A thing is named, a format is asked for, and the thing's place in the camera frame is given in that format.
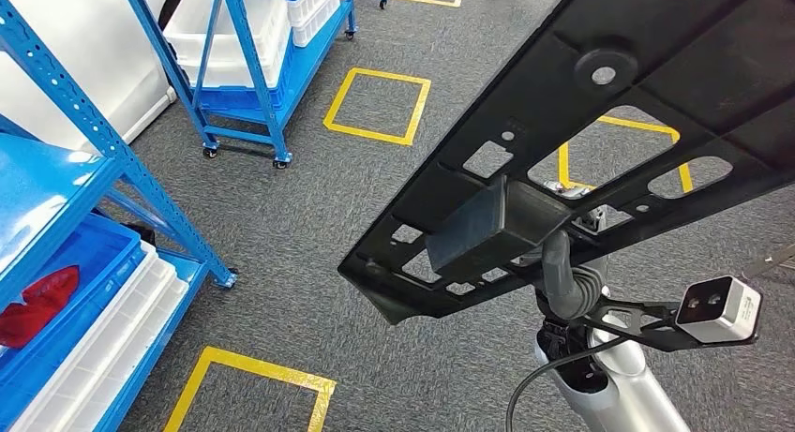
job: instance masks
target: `white storage box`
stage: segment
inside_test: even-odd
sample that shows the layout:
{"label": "white storage box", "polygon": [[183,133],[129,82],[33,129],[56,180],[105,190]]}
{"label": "white storage box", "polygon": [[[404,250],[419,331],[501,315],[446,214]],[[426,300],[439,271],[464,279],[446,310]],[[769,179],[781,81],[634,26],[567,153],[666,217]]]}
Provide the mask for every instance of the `white storage box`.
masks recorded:
{"label": "white storage box", "polygon": [[[278,75],[284,64],[284,53],[290,43],[290,23],[287,21],[287,9],[280,12],[279,24],[275,29],[277,34],[273,34],[266,46],[266,55],[260,59],[262,73],[265,75],[265,83],[268,88],[276,88],[278,85]],[[201,60],[180,60],[179,65],[187,73],[187,78],[191,85],[196,85],[199,78],[199,65]],[[220,87],[224,85],[253,87],[251,73],[248,72],[248,65],[243,60],[236,62],[208,62],[207,71],[204,73],[203,87]]]}
{"label": "white storage box", "polygon": [[[216,21],[213,48],[209,62],[243,62],[243,51],[234,32],[232,17],[222,3]],[[248,27],[261,58],[269,53],[273,35],[278,34],[280,16],[287,9],[287,0],[244,0]],[[207,35],[207,24],[213,0],[182,0],[166,26],[163,35],[172,44],[177,60],[200,61]]]}
{"label": "white storage box", "polygon": [[290,24],[298,26],[304,24],[312,15],[323,7],[327,0],[295,0],[287,2],[287,16]]}
{"label": "white storage box", "polygon": [[306,47],[338,8],[339,0],[323,0],[321,7],[305,22],[292,26],[292,43],[300,48]]}
{"label": "white storage box", "polygon": [[11,431],[90,431],[188,291],[173,265],[147,256]]}

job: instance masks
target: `white wall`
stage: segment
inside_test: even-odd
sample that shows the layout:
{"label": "white wall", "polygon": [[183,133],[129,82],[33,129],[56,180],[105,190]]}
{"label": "white wall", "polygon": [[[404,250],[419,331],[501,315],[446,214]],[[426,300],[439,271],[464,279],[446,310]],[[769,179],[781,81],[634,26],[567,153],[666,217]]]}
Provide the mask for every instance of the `white wall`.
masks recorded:
{"label": "white wall", "polygon": [[[125,141],[175,99],[127,0],[10,0]],[[163,0],[152,0],[156,9]],[[0,112],[44,142],[93,146],[0,52]]]}

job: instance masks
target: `blue metal shelf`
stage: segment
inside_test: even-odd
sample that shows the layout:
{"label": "blue metal shelf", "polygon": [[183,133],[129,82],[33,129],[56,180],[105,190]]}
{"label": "blue metal shelf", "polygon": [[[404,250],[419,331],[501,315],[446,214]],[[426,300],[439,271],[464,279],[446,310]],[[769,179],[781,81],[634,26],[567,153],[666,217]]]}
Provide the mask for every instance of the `blue metal shelf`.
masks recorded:
{"label": "blue metal shelf", "polygon": [[[180,100],[182,100],[185,105],[191,123],[193,123],[199,135],[202,137],[202,146],[204,147],[205,153],[208,156],[215,155],[219,145],[216,136],[232,137],[240,140],[269,144],[274,147],[274,166],[277,168],[285,168],[287,164],[293,160],[293,155],[287,150],[287,145],[284,142],[283,129],[287,125],[295,107],[298,105],[301,96],[306,91],[317,68],[320,66],[321,61],[327,55],[334,36],[339,32],[346,16],[348,19],[348,27],[345,29],[346,35],[353,38],[353,34],[356,32],[353,0],[343,0],[335,15],[323,27],[322,32],[313,38],[309,46],[304,49],[295,50],[295,55],[292,58],[292,67],[290,68],[290,78],[287,82],[280,82],[288,84],[286,87],[289,91],[287,99],[282,102],[278,108],[275,108],[271,102],[263,75],[263,69],[260,67],[257,49],[254,46],[251,30],[248,27],[246,8],[243,0],[214,0],[209,22],[207,24],[206,36],[212,37],[214,35],[220,6],[225,2],[229,10],[230,18],[232,19],[232,24],[234,25],[235,34],[243,50],[243,56],[246,59],[248,72],[253,82],[254,93],[257,96],[260,106],[259,109],[233,108],[209,110],[203,107],[200,98],[202,92],[201,88],[203,86],[203,75],[206,71],[213,40],[206,40],[204,43],[199,76],[197,78],[196,90],[194,91],[184,71],[179,67],[176,56],[173,54],[171,46],[163,36],[155,16],[152,14],[152,11],[149,10],[146,0],[128,1],[139,22],[141,22],[143,31],[152,42],[152,46],[157,56],[160,58],[160,62],[163,64],[163,68],[169,80],[172,82],[174,91],[176,91]],[[207,114],[210,113],[263,124],[267,133],[251,133],[210,125],[207,120]]]}
{"label": "blue metal shelf", "polygon": [[[112,409],[106,412],[100,426],[115,429],[205,276],[212,274],[217,284],[229,288],[236,275],[204,241],[9,0],[0,0],[0,50],[8,54],[101,154],[91,156],[39,142],[0,115],[0,217],[3,219],[0,309],[34,282],[32,278],[37,271],[103,198],[164,233],[191,256],[165,249],[158,251],[162,259],[176,266],[177,274],[189,283],[189,289]],[[114,189],[118,182],[141,195],[143,203]]]}
{"label": "blue metal shelf", "polygon": [[[337,11],[326,22],[318,34],[309,42],[305,48],[295,48],[292,55],[292,67],[288,80],[286,81],[286,99],[278,109],[274,109],[276,115],[276,125],[284,128],[290,117],[295,112],[295,108],[304,96],[309,87],[309,83],[317,73],[318,68],[323,62],[323,58],[328,54],[331,45],[334,44],[335,37],[339,33],[342,24],[351,10],[353,3],[344,1],[337,8]],[[238,120],[251,121],[255,123],[267,124],[262,109],[205,109],[214,115],[234,118]]]}
{"label": "blue metal shelf", "polygon": [[199,290],[204,277],[207,275],[206,265],[203,265],[198,261],[191,259],[190,257],[171,252],[166,249],[158,249],[157,253],[161,259],[174,265],[176,268],[177,277],[187,282],[187,293],[185,293],[185,297],[177,305],[172,315],[166,321],[166,325],[163,326],[160,334],[157,335],[157,338],[155,338],[155,342],[138,363],[138,366],[135,368],[132,376],[130,376],[127,383],[124,385],[124,387],[122,387],[121,392],[119,392],[111,406],[105,412],[105,416],[103,416],[102,420],[99,421],[99,424],[94,429],[95,432],[114,431],[119,427],[122,420],[124,419],[125,413],[127,413],[127,410],[129,410],[129,407],[135,400],[135,396],[141,390],[141,387],[143,387],[143,383],[146,381],[146,376],[152,371],[152,368],[158,361],[160,354],[163,353],[163,350],[165,349],[166,344],[169,342],[169,339],[171,339],[176,326],[179,324],[179,321],[182,320],[182,317],[185,315],[185,311],[193,301],[193,298],[196,296],[196,292]]}
{"label": "blue metal shelf", "polygon": [[0,134],[0,310],[122,174],[112,158]]}

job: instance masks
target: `black plastic panel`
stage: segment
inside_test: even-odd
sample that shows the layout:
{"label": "black plastic panel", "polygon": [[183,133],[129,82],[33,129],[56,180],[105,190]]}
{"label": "black plastic panel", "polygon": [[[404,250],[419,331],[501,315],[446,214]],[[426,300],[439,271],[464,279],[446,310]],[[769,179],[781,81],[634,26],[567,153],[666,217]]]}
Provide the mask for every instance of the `black plastic panel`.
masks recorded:
{"label": "black plastic panel", "polygon": [[[397,323],[442,317],[535,283],[540,265],[494,261],[497,280],[426,282],[402,267],[425,248],[391,240],[402,224],[425,234],[498,177],[567,206],[573,217],[607,204],[633,216],[598,235],[568,223],[572,263],[589,261],[751,200],[795,180],[793,0],[562,0],[522,44],[356,244],[339,271]],[[616,70],[605,85],[597,67]],[[558,198],[527,171],[604,112],[636,106],[681,139],[578,200]],[[505,140],[504,131],[513,132]],[[485,142],[513,158],[488,179],[463,169]],[[700,156],[733,166],[678,199],[648,189]],[[533,212],[527,212],[528,218]],[[474,290],[455,294],[452,283]]]}

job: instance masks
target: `red object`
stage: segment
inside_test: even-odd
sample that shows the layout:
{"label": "red object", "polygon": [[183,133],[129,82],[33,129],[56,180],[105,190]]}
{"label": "red object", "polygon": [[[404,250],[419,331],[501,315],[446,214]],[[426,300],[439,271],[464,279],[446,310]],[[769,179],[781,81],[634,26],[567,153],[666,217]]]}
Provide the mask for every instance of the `red object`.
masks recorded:
{"label": "red object", "polygon": [[22,292],[25,304],[11,303],[0,313],[0,345],[22,348],[69,302],[77,289],[77,265],[44,276]]}

